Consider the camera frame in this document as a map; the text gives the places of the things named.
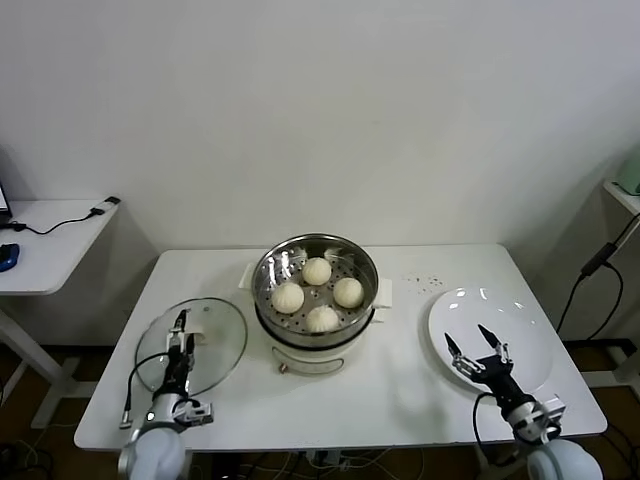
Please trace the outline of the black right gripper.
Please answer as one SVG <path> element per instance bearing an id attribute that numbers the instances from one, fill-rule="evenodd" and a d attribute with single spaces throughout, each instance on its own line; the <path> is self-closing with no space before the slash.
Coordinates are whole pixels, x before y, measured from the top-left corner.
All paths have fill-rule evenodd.
<path id="1" fill-rule="evenodd" d="M 496 355 L 478 359 L 476 362 L 464 355 L 453 338 L 446 333 L 445 340 L 452 357 L 452 366 L 462 375 L 471 375 L 473 382 L 487 386 L 501 410 L 515 410 L 532 402 L 533 396 L 525 393 L 511 376 L 513 362 L 508 344 L 503 343 L 494 332 L 482 324 L 479 324 L 478 328 Z"/>

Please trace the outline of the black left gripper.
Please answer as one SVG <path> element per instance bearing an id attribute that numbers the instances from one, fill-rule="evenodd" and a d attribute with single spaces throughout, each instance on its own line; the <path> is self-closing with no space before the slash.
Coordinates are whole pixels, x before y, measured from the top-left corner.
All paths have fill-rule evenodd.
<path id="1" fill-rule="evenodd" d="M 188 311 L 182 309 L 173 326 L 169 330 L 169 347 L 168 352 L 169 364 L 165 369 L 162 393 L 163 394 L 187 394 L 187 380 L 193 368 L 193 353 L 195 349 L 194 334 L 190 333 L 187 337 L 187 353 L 180 348 L 184 348 L 186 344 L 185 326 Z"/>

